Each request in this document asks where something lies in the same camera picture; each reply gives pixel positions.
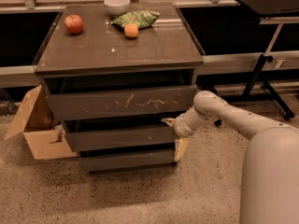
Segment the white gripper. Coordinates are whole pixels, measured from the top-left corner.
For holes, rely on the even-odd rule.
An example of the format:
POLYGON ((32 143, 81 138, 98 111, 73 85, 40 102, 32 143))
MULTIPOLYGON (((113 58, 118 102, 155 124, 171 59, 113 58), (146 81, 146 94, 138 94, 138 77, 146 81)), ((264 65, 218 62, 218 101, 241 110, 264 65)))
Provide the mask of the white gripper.
POLYGON ((194 134, 194 130, 187 125, 186 119, 183 115, 179 115, 175 119, 162 118, 161 122, 165 123, 170 127, 174 126, 176 134, 179 137, 184 137, 175 140, 174 160, 180 161, 183 158, 184 153, 189 145, 189 139, 187 137, 192 136, 194 134))

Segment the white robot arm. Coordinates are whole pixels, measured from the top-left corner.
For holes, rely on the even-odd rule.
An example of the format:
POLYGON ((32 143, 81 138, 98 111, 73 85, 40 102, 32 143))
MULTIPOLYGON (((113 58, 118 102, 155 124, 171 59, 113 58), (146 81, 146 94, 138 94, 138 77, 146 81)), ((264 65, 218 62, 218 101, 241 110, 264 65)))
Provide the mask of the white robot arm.
POLYGON ((177 134, 175 159, 201 125, 223 120, 249 140, 241 181, 239 224, 299 224, 299 129, 229 105, 200 91, 192 107, 163 122, 177 134))

